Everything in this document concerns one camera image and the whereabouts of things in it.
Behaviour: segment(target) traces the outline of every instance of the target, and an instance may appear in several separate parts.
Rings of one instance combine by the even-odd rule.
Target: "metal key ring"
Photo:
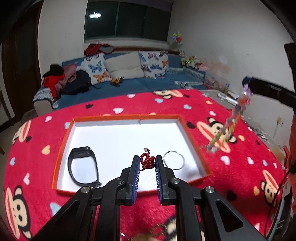
[[[164,165],[165,165],[166,167],[168,167],[168,165],[166,164],[166,161],[165,161],[165,155],[168,154],[168,153],[170,153],[170,152],[175,152],[175,153],[177,153],[177,154],[180,155],[180,156],[182,157],[182,159],[183,159],[183,164],[182,164],[182,166],[181,166],[180,168],[178,168],[178,169],[173,169],[173,171],[178,171],[178,170],[182,169],[182,168],[185,166],[185,158],[183,157],[182,154],[179,154],[179,153],[176,152],[176,151],[168,151],[168,152],[166,152],[166,153],[163,155],[163,163],[164,163]]]
[[[133,240],[133,239],[129,239],[125,234],[123,234],[123,233],[120,233],[120,235],[121,236],[123,236],[123,237],[125,237],[126,239],[127,239],[127,241],[131,241],[131,240]]]

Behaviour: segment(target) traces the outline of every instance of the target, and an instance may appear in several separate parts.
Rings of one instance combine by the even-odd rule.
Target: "electrical outlet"
[[[281,118],[280,116],[276,119],[276,123],[277,123],[278,125],[280,125],[281,127],[284,126],[283,120],[282,120],[282,118]]]

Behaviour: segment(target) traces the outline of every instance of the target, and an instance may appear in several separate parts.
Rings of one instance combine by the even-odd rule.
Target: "black fitness band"
[[[73,159],[76,159],[76,158],[89,157],[89,156],[93,158],[94,164],[96,165],[96,181],[94,181],[92,183],[80,183],[73,176],[72,161],[73,161]],[[74,148],[71,150],[70,155],[68,157],[68,171],[69,171],[69,174],[70,174],[72,180],[79,186],[86,186],[87,185],[87,186],[91,186],[91,187],[93,186],[93,188],[97,188],[98,186],[102,185],[99,182],[99,170],[98,170],[98,164],[96,162],[96,157],[95,157],[92,149],[89,148],[88,146]]]

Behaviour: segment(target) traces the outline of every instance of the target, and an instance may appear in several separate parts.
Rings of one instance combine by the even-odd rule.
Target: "window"
[[[167,41],[171,11],[171,3],[169,4],[168,7],[160,9],[156,8],[157,6],[126,1],[89,0],[84,39],[137,37]]]

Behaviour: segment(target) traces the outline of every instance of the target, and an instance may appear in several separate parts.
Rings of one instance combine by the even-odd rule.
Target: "beige cushion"
[[[144,77],[138,52],[120,55],[104,61],[112,78],[134,79]]]

